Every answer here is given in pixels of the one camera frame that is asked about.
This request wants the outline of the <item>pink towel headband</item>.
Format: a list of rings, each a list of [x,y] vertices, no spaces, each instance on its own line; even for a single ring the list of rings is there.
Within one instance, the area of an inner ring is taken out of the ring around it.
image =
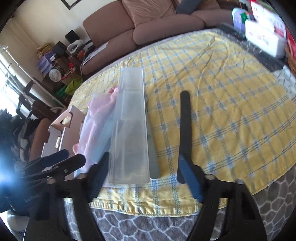
[[[82,173],[86,173],[92,165],[97,164],[110,149],[118,91],[119,88],[115,87],[107,93],[97,93],[88,105],[79,142],[73,146],[74,153],[82,154],[86,159],[85,165],[80,168]]]

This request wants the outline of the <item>grey nail file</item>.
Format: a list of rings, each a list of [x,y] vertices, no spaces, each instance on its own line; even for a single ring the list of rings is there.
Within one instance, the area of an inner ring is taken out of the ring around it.
[[[151,125],[149,121],[149,114],[147,111],[148,97],[145,96],[145,111],[146,111],[146,126],[147,126],[147,146],[148,146],[148,156],[149,156],[149,175],[151,179],[160,178],[161,172],[158,163],[158,156],[156,153],[156,148],[154,144],[154,139],[152,136]]]

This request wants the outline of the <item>white cardboard box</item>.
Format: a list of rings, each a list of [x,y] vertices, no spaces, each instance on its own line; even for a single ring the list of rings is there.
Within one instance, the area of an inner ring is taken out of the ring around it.
[[[85,114],[71,106],[58,116],[49,126],[49,138],[44,143],[41,157],[67,150],[69,157],[74,156],[73,146],[78,144]]]

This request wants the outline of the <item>paper sheet on sofa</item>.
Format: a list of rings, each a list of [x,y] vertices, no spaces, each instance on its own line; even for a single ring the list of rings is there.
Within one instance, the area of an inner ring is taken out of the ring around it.
[[[93,57],[95,57],[98,53],[100,53],[101,51],[103,51],[107,45],[109,44],[109,42],[104,43],[103,45],[101,45],[100,47],[96,48],[93,52],[91,52],[83,61],[82,65],[85,65],[88,61],[90,61]]]

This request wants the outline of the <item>purple white bottle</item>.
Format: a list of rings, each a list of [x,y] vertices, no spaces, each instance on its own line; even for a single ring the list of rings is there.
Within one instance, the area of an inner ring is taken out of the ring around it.
[[[232,18],[234,28],[241,32],[245,32],[245,22],[246,20],[249,20],[248,11],[241,8],[234,8],[232,10]]]

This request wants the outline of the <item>yellow plaid tablecloth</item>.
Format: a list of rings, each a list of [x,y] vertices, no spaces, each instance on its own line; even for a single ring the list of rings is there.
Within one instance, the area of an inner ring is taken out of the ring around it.
[[[161,177],[144,186],[103,188],[90,206],[129,215],[188,216],[201,205],[177,182],[180,93],[190,93],[192,160],[218,179],[260,192],[295,165],[295,103],[275,76],[238,44],[211,30],[166,39],[90,77],[71,104],[118,84],[125,67],[144,72],[147,112]]]

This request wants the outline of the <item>clear plastic storage case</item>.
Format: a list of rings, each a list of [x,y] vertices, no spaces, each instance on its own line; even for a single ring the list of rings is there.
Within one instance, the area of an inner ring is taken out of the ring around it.
[[[143,76],[142,68],[126,67],[121,71],[108,179],[114,186],[150,180]]]

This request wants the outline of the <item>black nail file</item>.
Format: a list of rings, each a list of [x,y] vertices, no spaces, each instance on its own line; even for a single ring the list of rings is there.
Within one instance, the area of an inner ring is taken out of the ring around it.
[[[192,116],[191,101],[188,91],[180,93],[181,115],[180,115],[180,149],[179,154],[191,160],[192,156]]]

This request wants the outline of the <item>grey blue cushion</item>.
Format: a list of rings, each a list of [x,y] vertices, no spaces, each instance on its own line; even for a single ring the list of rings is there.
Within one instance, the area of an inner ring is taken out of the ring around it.
[[[177,7],[177,14],[191,15],[202,3],[202,0],[183,0]]]

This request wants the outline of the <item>brown sofa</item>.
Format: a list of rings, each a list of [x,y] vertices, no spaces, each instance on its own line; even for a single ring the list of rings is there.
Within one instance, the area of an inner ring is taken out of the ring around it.
[[[232,11],[218,1],[202,1],[191,14],[177,14],[182,1],[113,1],[83,22],[93,46],[107,47],[81,64],[83,75],[98,72],[119,58],[147,44],[172,36],[232,24]]]

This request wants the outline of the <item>white nail lamp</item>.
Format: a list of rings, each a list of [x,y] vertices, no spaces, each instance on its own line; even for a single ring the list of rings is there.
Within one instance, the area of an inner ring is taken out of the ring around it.
[[[270,56],[278,59],[285,56],[286,38],[266,29],[260,23],[246,20],[245,36],[249,42]]]

